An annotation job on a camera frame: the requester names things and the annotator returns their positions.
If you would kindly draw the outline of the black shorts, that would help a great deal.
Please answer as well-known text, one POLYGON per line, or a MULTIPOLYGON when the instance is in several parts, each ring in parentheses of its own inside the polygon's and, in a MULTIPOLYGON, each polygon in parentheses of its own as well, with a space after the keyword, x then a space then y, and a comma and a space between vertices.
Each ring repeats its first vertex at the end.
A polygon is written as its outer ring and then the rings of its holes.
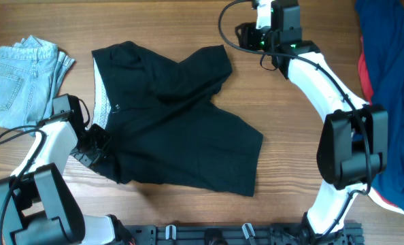
POLYGON ((224 46, 176 62, 133 42, 94 50, 110 148, 92 170, 118 184, 176 184, 251 197, 263 135, 212 97, 232 74, 224 46))

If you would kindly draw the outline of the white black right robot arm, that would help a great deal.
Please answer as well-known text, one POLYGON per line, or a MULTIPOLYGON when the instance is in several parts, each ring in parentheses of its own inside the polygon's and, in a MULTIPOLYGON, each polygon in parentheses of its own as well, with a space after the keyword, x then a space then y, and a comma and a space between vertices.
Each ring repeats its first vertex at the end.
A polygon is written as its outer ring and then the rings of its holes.
POLYGON ((300 244, 335 242, 358 195, 368 195, 387 165, 388 114, 356 96, 328 67, 319 47, 302 38, 297 1, 252 1, 256 22, 236 27, 236 48, 270 56, 273 68, 299 87, 324 122, 316 154, 322 185, 300 226, 300 244))

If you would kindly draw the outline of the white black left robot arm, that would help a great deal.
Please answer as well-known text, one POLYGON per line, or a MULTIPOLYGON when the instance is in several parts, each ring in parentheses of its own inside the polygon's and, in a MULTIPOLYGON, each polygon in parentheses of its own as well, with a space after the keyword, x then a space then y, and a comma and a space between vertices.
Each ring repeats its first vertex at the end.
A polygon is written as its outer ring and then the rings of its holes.
POLYGON ((84 215, 63 180, 70 156, 94 165, 110 141, 98 125, 86 128, 83 105, 61 95, 52 101, 51 117, 13 128, 16 137, 36 136, 21 165, 0 180, 0 244, 136 243, 114 215, 84 215))

